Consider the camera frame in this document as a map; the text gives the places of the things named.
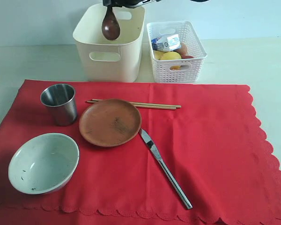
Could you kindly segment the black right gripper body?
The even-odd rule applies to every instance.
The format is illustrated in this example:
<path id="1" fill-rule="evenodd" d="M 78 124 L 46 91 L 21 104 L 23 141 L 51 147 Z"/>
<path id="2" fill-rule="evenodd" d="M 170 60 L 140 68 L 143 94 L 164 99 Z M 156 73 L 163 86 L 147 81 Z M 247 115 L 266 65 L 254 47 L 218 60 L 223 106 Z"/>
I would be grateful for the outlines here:
<path id="1" fill-rule="evenodd" d="M 103 6 L 137 8 L 155 0 L 103 0 Z"/>

